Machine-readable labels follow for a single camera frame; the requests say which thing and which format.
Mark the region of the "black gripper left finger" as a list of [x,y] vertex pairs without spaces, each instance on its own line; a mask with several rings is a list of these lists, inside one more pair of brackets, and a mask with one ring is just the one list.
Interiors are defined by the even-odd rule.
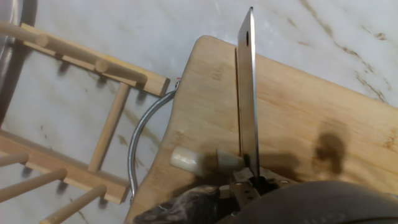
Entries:
[[251,203],[260,197],[257,190],[252,186],[250,181],[252,177],[254,175],[249,168],[233,172],[230,191],[238,203]]

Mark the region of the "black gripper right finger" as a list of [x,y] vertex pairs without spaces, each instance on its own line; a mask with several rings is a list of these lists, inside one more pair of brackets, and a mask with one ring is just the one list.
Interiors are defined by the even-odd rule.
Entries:
[[270,184],[276,185],[277,187],[285,187],[290,184],[290,180],[279,174],[276,174],[268,169],[261,169],[260,176],[265,178]]

